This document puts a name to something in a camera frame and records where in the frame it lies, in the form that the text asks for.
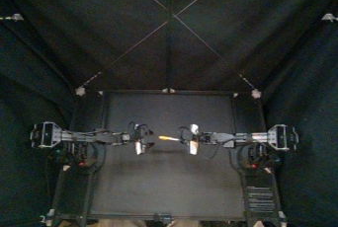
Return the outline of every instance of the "metal rod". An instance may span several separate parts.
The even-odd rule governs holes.
[[[172,0],[166,0],[168,7],[168,25],[166,25],[166,88],[170,88],[170,73],[172,73],[172,65],[170,65],[170,26],[172,26]]]

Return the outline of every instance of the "black curtain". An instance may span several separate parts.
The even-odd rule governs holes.
[[[317,20],[265,89],[268,126],[291,124],[300,135],[279,172],[281,208],[296,227],[338,222],[336,54],[338,23]]]
[[[0,12],[18,13],[10,0]],[[56,166],[29,133],[34,123],[66,127],[70,119],[73,96],[53,59],[28,22],[0,22],[0,226],[34,221],[50,208]]]

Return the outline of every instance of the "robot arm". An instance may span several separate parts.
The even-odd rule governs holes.
[[[173,140],[188,145],[188,153],[193,155],[196,154],[197,144],[220,144],[224,148],[235,148],[236,146],[257,143],[263,144],[273,151],[289,151],[295,150],[297,134],[293,127],[283,124],[275,125],[268,132],[236,134],[199,132],[197,125],[192,124],[188,129],[184,128],[184,130],[180,131],[179,138],[160,136],[160,140]]]
[[[94,161],[94,144],[121,146],[134,143],[136,153],[140,155],[154,145],[154,143],[145,142],[145,138],[153,133],[144,124],[133,125],[130,133],[112,132],[102,128],[90,132],[74,132],[64,130],[53,122],[45,121],[36,124],[30,132],[32,147],[53,149],[52,155],[61,164],[86,165],[88,162]]]

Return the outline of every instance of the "black fabric backdrop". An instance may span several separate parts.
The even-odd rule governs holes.
[[[251,91],[241,74],[264,93],[268,125],[301,133],[279,175],[285,214],[296,226],[335,226],[338,23],[320,22],[335,0],[197,0],[177,16],[221,59],[169,15],[193,0],[158,1],[168,11],[153,0],[0,0],[1,17],[25,18],[0,22],[0,219],[48,204],[29,126],[68,125],[73,89],[168,21],[85,87]]]

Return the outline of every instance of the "orange tip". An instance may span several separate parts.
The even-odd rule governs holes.
[[[160,139],[160,140],[172,140],[172,141],[179,141],[179,139],[177,139],[177,138],[168,137],[168,136],[158,136],[158,139]]]

